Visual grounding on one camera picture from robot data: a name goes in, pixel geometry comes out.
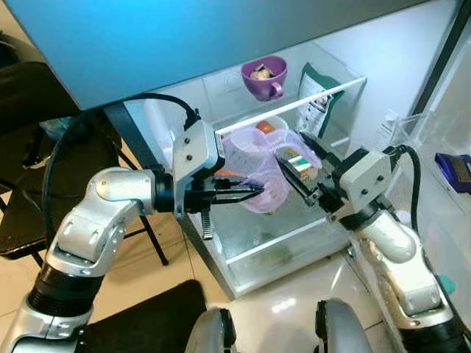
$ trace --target blue panel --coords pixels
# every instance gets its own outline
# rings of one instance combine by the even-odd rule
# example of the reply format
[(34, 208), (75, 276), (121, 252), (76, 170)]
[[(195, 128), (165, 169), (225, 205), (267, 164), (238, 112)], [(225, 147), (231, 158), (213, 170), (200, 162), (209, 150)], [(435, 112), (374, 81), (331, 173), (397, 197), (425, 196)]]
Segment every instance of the blue panel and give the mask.
[(419, 2), (6, 0), (83, 109), (241, 63)]

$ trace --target purple mug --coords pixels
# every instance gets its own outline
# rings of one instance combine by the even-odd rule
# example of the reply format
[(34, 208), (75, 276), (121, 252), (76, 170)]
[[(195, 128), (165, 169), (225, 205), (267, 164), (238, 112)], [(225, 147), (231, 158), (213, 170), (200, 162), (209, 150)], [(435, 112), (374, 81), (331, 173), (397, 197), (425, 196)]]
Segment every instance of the purple mug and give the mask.
[[(250, 74), (260, 65), (264, 64), (273, 71), (271, 79), (253, 79)], [(274, 55), (252, 61), (242, 66), (242, 78), (245, 86), (259, 101), (270, 101), (283, 95), (283, 83), (288, 73), (288, 64), (282, 57)]]

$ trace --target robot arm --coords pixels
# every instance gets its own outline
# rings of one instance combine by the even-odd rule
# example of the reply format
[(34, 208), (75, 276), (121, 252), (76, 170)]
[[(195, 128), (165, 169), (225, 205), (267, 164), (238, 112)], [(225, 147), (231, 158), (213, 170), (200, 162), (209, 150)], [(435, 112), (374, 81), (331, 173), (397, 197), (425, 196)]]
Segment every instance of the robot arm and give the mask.
[(190, 126), (176, 141), (173, 176), (125, 168), (96, 174), (63, 219), (0, 352), (75, 352), (126, 226), (139, 215), (209, 212), (211, 204), (261, 193), (258, 185), (212, 177), (224, 164), (218, 138), (204, 121)]
[(359, 149), (342, 161), (318, 138), (301, 135), (324, 160), (325, 178), (309, 190), (288, 161), (278, 159), (280, 167), (306, 204), (319, 203), (330, 221), (352, 231), (404, 347), (408, 352), (471, 352), (459, 317), (425, 262), (417, 233), (399, 223), (383, 195), (404, 149), (389, 154)]

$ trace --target clear plastic container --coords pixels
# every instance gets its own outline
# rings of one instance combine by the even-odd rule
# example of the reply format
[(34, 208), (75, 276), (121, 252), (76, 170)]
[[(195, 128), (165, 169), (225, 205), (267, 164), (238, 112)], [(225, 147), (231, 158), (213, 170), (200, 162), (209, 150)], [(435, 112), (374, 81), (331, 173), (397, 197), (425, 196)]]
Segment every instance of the clear plastic container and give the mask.
[(292, 131), (275, 130), (264, 134), (259, 129), (246, 128), (224, 137), (222, 145), (226, 155), (224, 169), (262, 183), (261, 195), (241, 204), (255, 213), (275, 211), (288, 198), (290, 186), (275, 158), (280, 149), (294, 149), (313, 167), (320, 168), (319, 158)]

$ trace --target black chair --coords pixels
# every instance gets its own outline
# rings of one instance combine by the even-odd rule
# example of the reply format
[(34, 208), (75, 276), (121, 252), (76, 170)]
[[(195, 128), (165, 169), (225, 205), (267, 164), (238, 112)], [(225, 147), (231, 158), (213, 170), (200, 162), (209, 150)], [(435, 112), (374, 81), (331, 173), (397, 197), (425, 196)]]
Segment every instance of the black chair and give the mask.
[[(37, 122), (78, 113), (49, 68), (41, 63), (21, 63), (0, 69), (0, 194), (11, 190), (0, 223), (0, 256), (11, 260), (46, 248), (40, 210), (40, 190), (45, 168), (34, 168), (53, 147)], [(118, 156), (136, 169), (121, 150), (121, 138), (109, 121), (96, 116), (93, 126), (84, 127), (57, 162), (52, 183), (52, 218), (57, 228), (71, 208), (83, 197), (88, 180), (98, 171), (118, 165)], [(126, 238), (147, 232), (162, 264), (168, 260), (146, 217), (143, 228)]]

